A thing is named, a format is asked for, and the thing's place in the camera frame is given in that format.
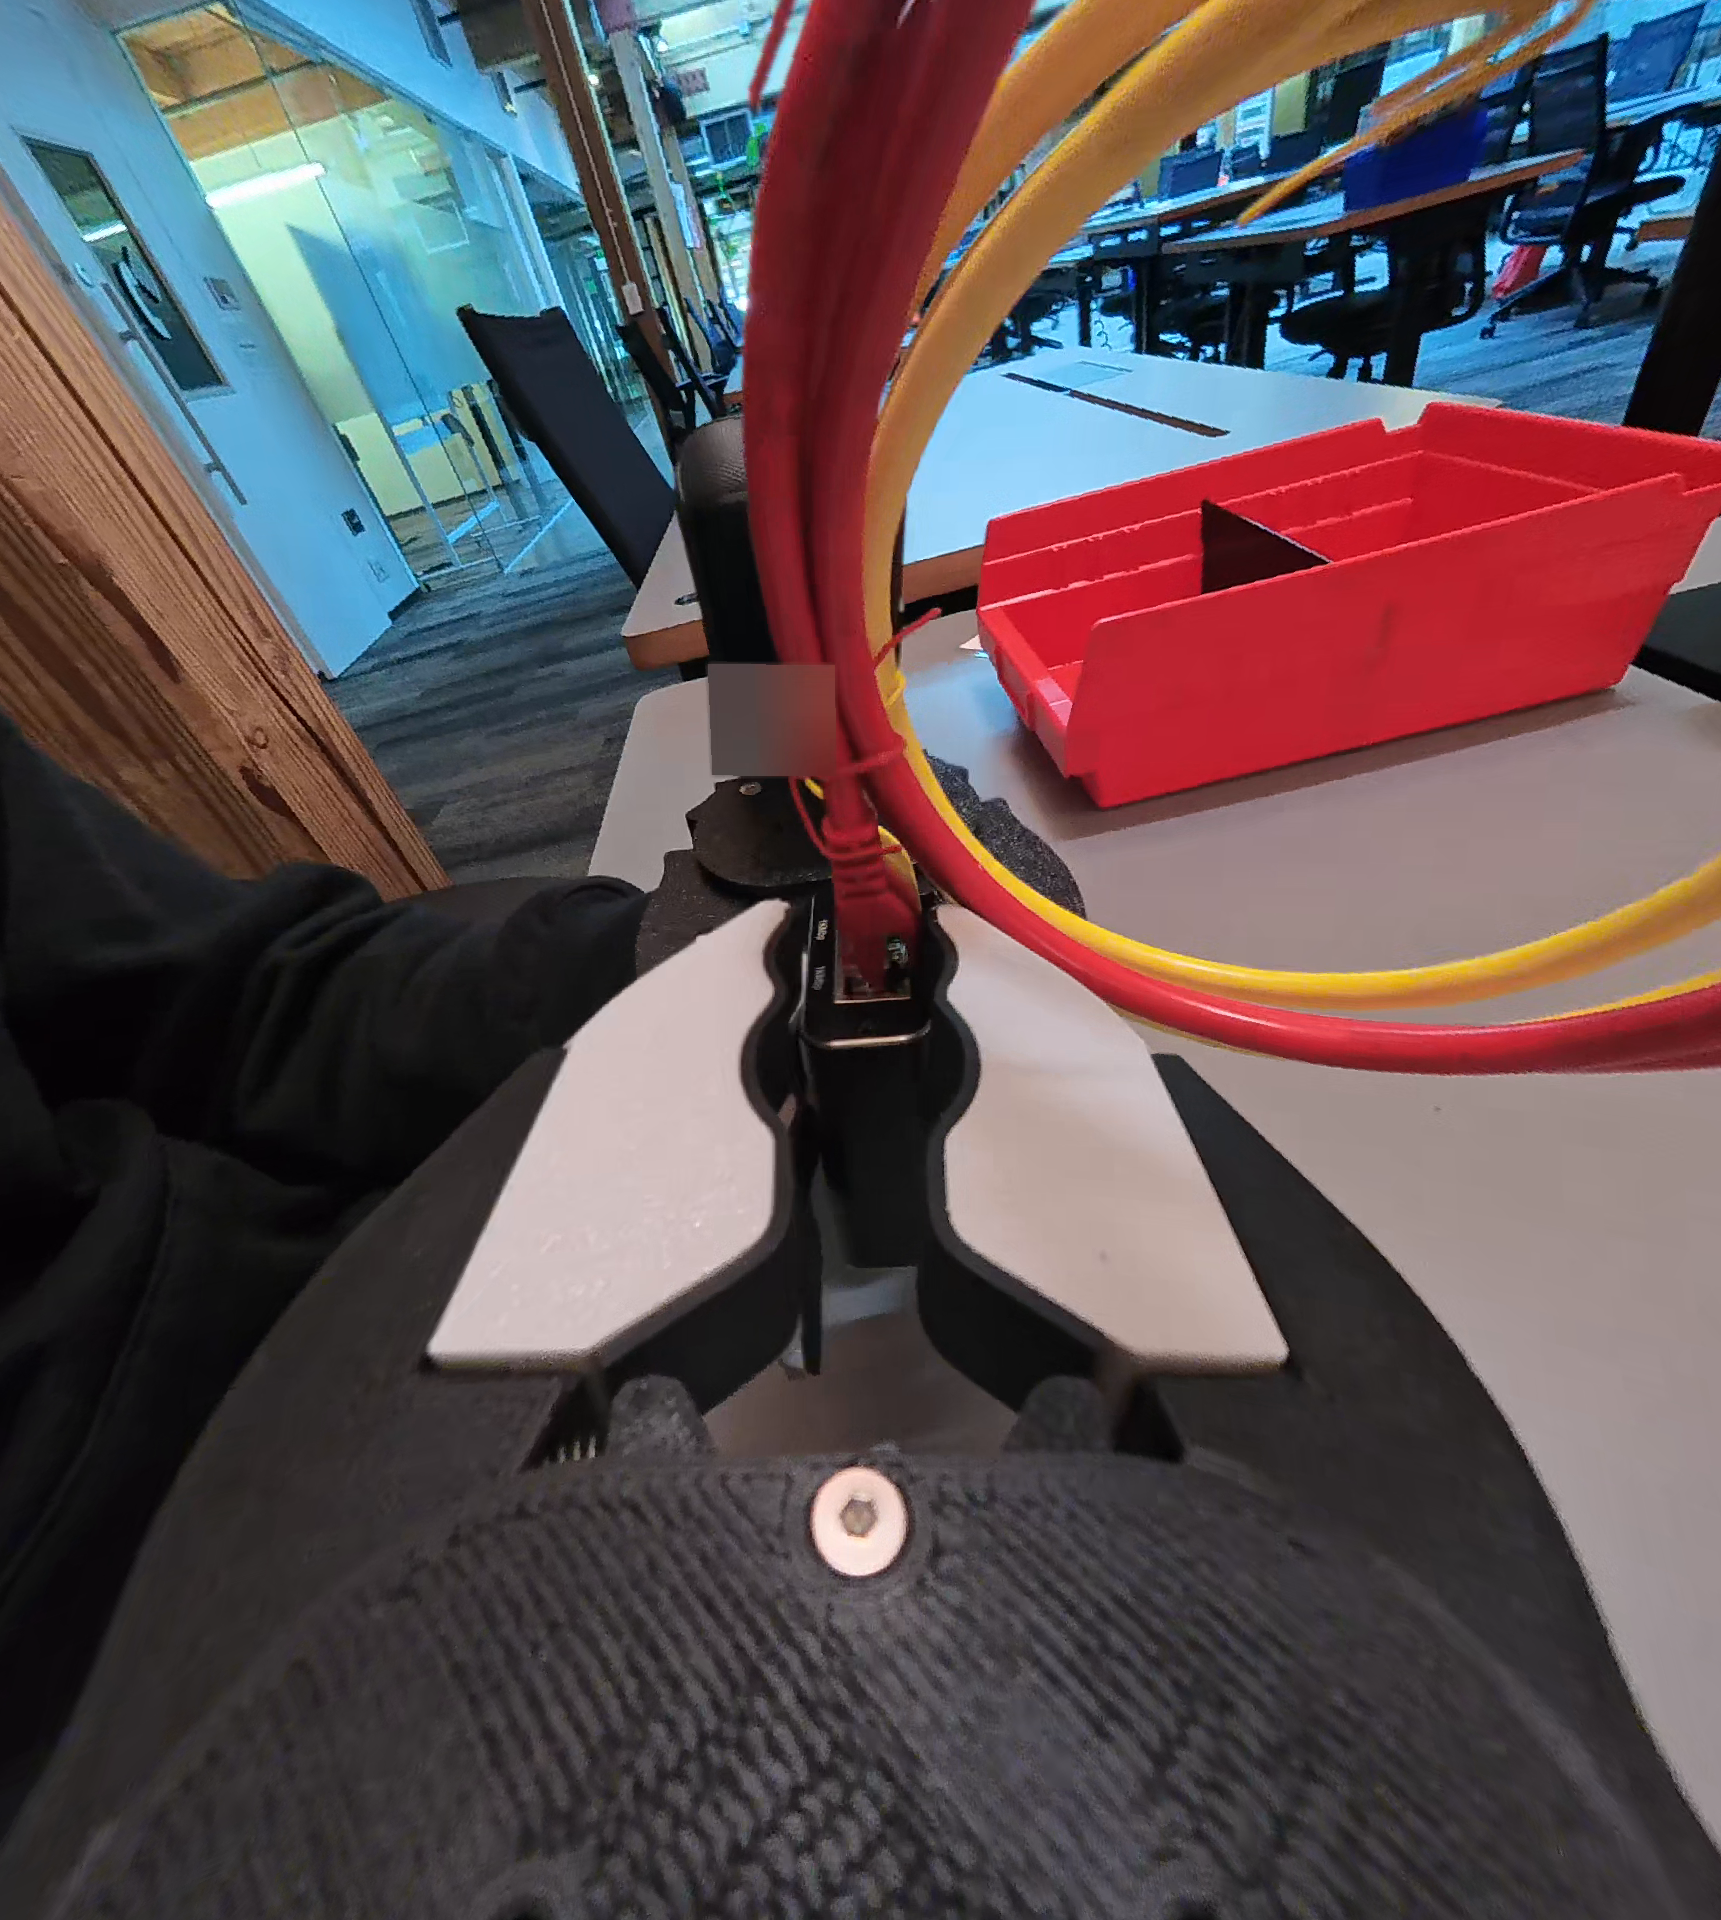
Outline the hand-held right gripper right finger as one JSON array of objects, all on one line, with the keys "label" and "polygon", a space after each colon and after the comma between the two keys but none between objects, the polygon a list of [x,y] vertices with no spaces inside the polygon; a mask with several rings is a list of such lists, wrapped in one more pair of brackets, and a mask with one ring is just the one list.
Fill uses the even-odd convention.
[{"label": "hand-held right gripper right finger", "polygon": [[1128,1020],[943,905],[934,1040],[958,1063],[926,1142],[920,1325],[1018,1410],[1044,1379],[1277,1373],[1289,1344]]}]

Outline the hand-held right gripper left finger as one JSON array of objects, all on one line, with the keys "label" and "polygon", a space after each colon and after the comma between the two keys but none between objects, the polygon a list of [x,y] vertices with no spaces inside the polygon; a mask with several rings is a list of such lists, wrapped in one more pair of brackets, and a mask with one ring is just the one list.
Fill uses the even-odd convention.
[{"label": "hand-held right gripper left finger", "polygon": [[782,1114],[797,914],[749,905],[568,1041],[424,1356],[443,1373],[672,1378],[703,1408],[799,1329],[818,1238]]}]

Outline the black ethernet port box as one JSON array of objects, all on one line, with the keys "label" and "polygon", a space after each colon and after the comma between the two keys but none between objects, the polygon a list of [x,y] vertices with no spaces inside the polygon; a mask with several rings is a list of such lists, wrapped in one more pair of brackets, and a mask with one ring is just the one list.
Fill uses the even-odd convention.
[{"label": "black ethernet port box", "polygon": [[926,1077],[938,987],[934,931],[891,936],[882,986],[849,962],[830,879],[806,904],[795,1036],[826,1191],[830,1270],[888,1276],[882,1308],[919,1294],[930,1240]]}]

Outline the person's left forearm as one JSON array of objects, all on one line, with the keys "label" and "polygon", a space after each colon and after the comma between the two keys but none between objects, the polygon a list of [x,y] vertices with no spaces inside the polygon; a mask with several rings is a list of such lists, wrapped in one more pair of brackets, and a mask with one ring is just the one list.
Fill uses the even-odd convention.
[{"label": "person's left forearm", "polygon": [[329,867],[233,881],[176,953],[134,1091],[166,1134],[281,1177],[396,1185],[635,980],[647,905],[609,876],[485,921]]}]

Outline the grey desk with wooden edge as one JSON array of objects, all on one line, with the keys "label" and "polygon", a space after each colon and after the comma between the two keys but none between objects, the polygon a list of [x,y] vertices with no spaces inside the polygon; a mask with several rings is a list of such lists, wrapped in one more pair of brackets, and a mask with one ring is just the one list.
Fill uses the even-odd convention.
[{"label": "grey desk with wooden edge", "polygon": [[1354,420],[1402,425],[1434,398],[1114,348],[1043,350],[971,372],[910,488],[903,599],[971,589],[992,518]]}]

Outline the black bin divider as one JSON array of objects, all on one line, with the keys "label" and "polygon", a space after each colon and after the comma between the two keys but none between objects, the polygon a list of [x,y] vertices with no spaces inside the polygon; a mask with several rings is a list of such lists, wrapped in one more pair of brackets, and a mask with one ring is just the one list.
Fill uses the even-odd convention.
[{"label": "black bin divider", "polygon": [[1326,553],[1212,500],[1202,500],[1198,521],[1202,597],[1329,564]]}]

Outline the red storage bin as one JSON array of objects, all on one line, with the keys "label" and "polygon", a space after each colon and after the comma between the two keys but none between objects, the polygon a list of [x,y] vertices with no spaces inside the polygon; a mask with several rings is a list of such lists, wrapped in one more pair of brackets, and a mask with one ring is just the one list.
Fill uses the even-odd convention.
[{"label": "red storage bin", "polygon": [[[1202,501],[1326,566],[1200,596]],[[1120,805],[1615,688],[1721,513],[1721,440],[1436,398],[986,528],[1022,724]]]}]

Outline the person's black-clad torso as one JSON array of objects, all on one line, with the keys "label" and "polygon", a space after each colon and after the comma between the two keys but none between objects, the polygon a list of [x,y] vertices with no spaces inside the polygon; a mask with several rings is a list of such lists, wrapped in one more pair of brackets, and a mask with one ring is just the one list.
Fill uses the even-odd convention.
[{"label": "person's black-clad torso", "polygon": [[0,711],[0,1835],[212,1408],[397,1185],[290,1180],[134,1091],[176,953],[237,881]]}]

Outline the wooden pillar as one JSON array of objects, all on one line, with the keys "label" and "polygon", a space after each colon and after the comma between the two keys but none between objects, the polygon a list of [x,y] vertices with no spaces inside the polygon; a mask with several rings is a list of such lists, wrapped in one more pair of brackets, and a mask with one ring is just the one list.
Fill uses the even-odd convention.
[{"label": "wooden pillar", "polygon": [[446,876],[0,192],[0,708],[229,876]]}]

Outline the blue storage bin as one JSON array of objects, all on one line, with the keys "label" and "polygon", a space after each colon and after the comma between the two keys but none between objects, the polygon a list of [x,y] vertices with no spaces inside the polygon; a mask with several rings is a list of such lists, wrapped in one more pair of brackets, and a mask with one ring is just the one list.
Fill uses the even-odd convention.
[{"label": "blue storage bin", "polygon": [[1342,166],[1347,211],[1370,211],[1471,179],[1483,164],[1488,119],[1487,103],[1475,99],[1348,156]]}]

